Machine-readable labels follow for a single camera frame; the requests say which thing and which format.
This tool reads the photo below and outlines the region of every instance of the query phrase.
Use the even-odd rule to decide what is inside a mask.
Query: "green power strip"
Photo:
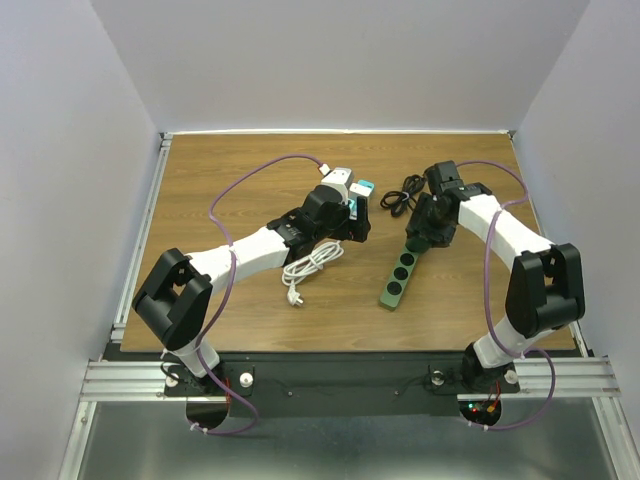
[[[398,261],[393,267],[389,281],[380,295],[380,305],[393,311],[398,307],[404,289],[409,283],[411,272],[416,266],[420,253],[412,252],[404,247]]]

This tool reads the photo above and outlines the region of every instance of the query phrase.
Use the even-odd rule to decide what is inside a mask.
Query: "gray wall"
[[[0,478],[57,478],[157,155],[91,5],[0,14]]]
[[[515,136],[546,233],[583,255],[587,342],[640,437],[640,3],[592,0]]]
[[[92,0],[152,119],[516,128],[588,0]]]

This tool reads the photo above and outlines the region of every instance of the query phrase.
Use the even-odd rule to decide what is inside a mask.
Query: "aluminum frame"
[[[122,341],[140,269],[153,212],[171,148],[173,134],[164,133],[158,163],[151,183],[136,246],[113,322],[111,340]],[[591,397],[607,449],[616,474],[621,480],[640,479],[640,457],[620,403],[613,368],[606,358],[589,357],[578,322],[570,326],[571,334],[582,358],[554,358],[557,386],[554,396]],[[504,398],[542,398],[548,394],[549,367],[544,359],[516,360],[521,392],[504,394]],[[160,362],[90,362],[87,367],[80,401],[60,470],[60,480],[77,479],[88,445],[92,422],[99,402],[185,401],[186,398],[164,396],[165,378]],[[482,399],[484,396],[459,395],[459,400]],[[224,397],[189,398],[190,401],[224,402]]]

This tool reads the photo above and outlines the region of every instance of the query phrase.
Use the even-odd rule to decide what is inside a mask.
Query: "white cable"
[[[339,258],[344,253],[344,249],[339,241],[326,242],[316,247],[310,255],[290,263],[282,269],[282,283],[289,287],[287,300],[292,307],[300,306],[304,303],[300,294],[296,291],[296,285],[313,275],[318,270],[322,270],[324,264]]]

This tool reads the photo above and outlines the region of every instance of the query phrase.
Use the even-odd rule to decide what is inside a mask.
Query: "coiled black cable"
[[[402,190],[391,190],[380,199],[380,206],[391,211],[392,217],[399,217],[404,212],[413,210],[417,200],[414,195],[420,193],[427,183],[426,170],[422,175],[410,175],[402,182]]]

